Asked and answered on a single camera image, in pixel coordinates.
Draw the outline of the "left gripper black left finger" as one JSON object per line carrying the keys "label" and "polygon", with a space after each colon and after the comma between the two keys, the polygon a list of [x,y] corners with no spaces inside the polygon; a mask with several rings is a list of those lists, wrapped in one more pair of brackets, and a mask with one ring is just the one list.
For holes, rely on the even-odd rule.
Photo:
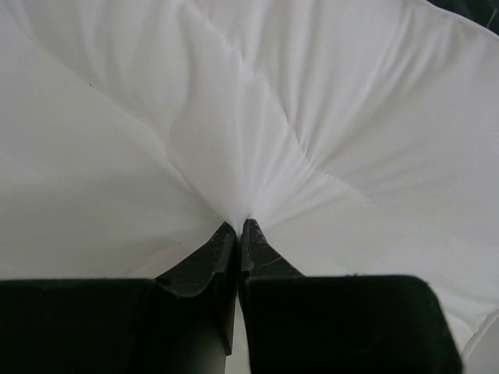
{"label": "left gripper black left finger", "polygon": [[236,234],[221,225],[153,279],[4,280],[4,373],[222,373]]}

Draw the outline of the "white pillow with yellow edge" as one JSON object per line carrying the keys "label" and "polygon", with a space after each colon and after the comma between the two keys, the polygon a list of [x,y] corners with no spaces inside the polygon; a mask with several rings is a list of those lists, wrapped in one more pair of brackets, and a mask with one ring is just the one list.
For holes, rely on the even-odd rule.
{"label": "white pillow with yellow edge", "polygon": [[426,1],[4,1],[1,276],[155,277],[253,218],[408,273],[498,370],[498,37]]}

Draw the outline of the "dark grey checked pillowcase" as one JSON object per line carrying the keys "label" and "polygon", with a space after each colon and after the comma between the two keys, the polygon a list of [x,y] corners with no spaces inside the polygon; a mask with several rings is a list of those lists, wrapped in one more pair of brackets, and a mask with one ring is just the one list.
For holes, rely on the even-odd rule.
{"label": "dark grey checked pillowcase", "polygon": [[439,8],[464,16],[498,34],[498,0],[429,0],[429,2]]}

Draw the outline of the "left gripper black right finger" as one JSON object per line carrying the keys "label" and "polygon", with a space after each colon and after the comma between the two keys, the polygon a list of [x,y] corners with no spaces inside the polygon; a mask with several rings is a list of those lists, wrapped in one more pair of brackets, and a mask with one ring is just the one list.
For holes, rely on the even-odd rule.
{"label": "left gripper black right finger", "polygon": [[461,373],[430,286],[408,275],[308,277],[254,219],[239,247],[239,299],[253,373]]}

